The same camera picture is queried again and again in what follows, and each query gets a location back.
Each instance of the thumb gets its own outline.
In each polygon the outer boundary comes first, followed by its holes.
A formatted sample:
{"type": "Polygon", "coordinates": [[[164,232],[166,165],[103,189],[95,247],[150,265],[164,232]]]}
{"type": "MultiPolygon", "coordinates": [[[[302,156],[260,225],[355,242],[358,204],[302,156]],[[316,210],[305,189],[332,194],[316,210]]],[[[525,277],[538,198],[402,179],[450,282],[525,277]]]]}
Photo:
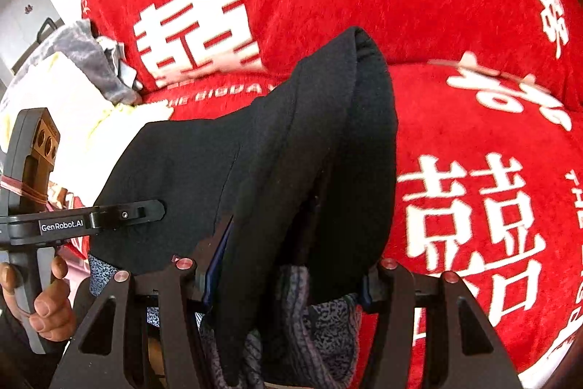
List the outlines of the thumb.
{"type": "Polygon", "coordinates": [[[6,262],[0,262],[0,285],[2,286],[2,294],[4,295],[4,301],[12,315],[18,319],[22,320],[20,314],[20,309],[16,304],[16,297],[14,296],[14,289],[16,287],[16,272],[10,264],[6,262]]]}

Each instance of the fingernail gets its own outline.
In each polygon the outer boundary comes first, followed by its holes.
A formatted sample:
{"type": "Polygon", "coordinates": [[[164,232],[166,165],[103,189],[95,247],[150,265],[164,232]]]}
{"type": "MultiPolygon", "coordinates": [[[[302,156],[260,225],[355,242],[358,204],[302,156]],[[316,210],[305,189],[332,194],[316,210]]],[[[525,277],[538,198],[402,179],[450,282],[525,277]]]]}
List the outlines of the fingernail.
{"type": "Polygon", "coordinates": [[[45,302],[35,302],[34,308],[40,316],[48,315],[48,305],[45,302]]]}
{"type": "Polygon", "coordinates": [[[28,321],[30,322],[30,326],[33,327],[35,331],[41,332],[44,329],[43,320],[41,320],[40,318],[34,318],[33,316],[31,316],[28,319],[28,321]]]}

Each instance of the red blanket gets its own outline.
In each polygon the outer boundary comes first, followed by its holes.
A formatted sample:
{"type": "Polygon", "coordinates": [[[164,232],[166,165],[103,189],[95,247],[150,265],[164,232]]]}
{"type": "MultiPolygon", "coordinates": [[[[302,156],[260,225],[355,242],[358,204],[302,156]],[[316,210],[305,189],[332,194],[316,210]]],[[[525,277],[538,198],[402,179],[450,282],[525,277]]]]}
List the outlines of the red blanket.
{"type": "MultiPolygon", "coordinates": [[[[355,24],[389,63],[459,60],[471,50],[482,65],[534,74],[570,112],[513,82],[437,66],[391,69],[400,181],[386,255],[415,272],[461,272],[517,369],[532,368],[523,375],[527,387],[544,380],[581,324],[583,164],[573,111],[583,98],[575,75],[583,64],[583,11],[576,0],[82,0],[82,6],[101,34],[126,44],[128,62],[152,92],[146,100],[171,100],[173,119],[216,118],[249,104],[355,24]]],[[[414,381],[422,368],[422,315],[418,322],[414,381]]],[[[360,367],[373,328],[368,319],[360,367]]]]}

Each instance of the yellow cloth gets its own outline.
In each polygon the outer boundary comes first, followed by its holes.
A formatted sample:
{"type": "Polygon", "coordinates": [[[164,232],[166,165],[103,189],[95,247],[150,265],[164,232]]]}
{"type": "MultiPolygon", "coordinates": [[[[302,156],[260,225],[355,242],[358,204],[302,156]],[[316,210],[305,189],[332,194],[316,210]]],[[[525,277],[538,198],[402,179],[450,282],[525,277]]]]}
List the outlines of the yellow cloth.
{"type": "Polygon", "coordinates": [[[8,150],[18,113],[48,108],[60,132],[51,180],[92,206],[117,160],[148,122],[165,121],[173,112],[167,101],[113,106],[63,53],[36,66],[13,88],[0,115],[0,147],[8,150]]]}

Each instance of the human hand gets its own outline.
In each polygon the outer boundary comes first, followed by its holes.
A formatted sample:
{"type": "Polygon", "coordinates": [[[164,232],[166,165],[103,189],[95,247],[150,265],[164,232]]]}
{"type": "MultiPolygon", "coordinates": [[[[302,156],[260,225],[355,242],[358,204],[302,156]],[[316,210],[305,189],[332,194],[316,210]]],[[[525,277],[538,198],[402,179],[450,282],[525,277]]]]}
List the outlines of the human hand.
{"type": "MultiPolygon", "coordinates": [[[[75,314],[69,302],[69,285],[62,279],[69,271],[63,258],[57,256],[51,263],[52,274],[56,277],[34,301],[36,313],[29,318],[30,325],[43,338],[50,341],[65,341],[69,339],[76,328],[75,314]]],[[[0,285],[4,294],[4,301],[12,315],[19,321],[28,318],[16,303],[14,289],[16,286],[16,272],[10,264],[0,263],[0,285]]]]}

